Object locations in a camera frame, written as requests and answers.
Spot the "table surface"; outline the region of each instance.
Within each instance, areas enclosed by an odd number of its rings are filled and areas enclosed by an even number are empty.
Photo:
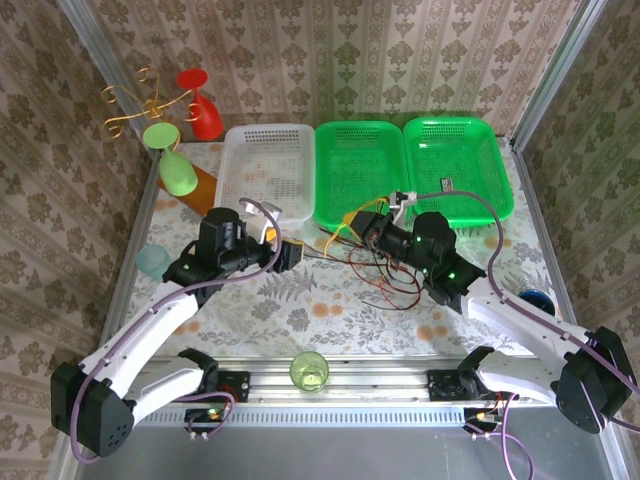
[[[537,289],[555,302],[533,220],[522,191],[513,154],[505,139],[500,151],[515,197],[513,215],[504,222],[505,248],[495,264],[496,278],[504,288],[519,293]],[[222,144],[182,144],[179,151],[191,161],[218,174]],[[160,191],[147,243],[163,245],[172,258],[198,237],[201,217]],[[328,235],[313,220],[284,232],[322,249]],[[458,252],[485,267],[496,247],[495,226],[458,229]],[[330,253],[346,258],[348,249],[332,244]],[[363,252],[360,258],[368,261]],[[380,278],[378,270],[360,270],[369,280]],[[138,272],[127,320],[139,311],[157,282]],[[396,305],[409,305],[414,295],[397,294]],[[480,321],[470,320],[433,302],[425,294],[411,310],[388,311],[363,302],[388,307],[377,287],[356,277],[348,265],[305,258],[295,269],[281,275],[224,287],[192,319],[165,342],[158,355],[176,355],[193,347],[210,355],[277,356],[314,350],[323,354],[438,354],[464,355],[479,345],[506,354],[529,352]]]

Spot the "wall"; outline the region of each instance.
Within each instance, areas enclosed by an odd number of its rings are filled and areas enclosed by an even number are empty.
[[[44,478],[49,380],[96,346],[148,161],[55,2],[0,2],[0,478]]]
[[[446,111],[480,115],[508,134],[578,1],[89,4],[121,65],[130,75],[158,67],[167,96],[179,93],[182,69],[209,72],[204,91],[227,126],[362,118],[403,126]]]
[[[640,2],[610,1],[524,155],[582,325],[640,372]],[[640,421],[637,400],[624,408]],[[633,435],[640,453],[638,435]]]

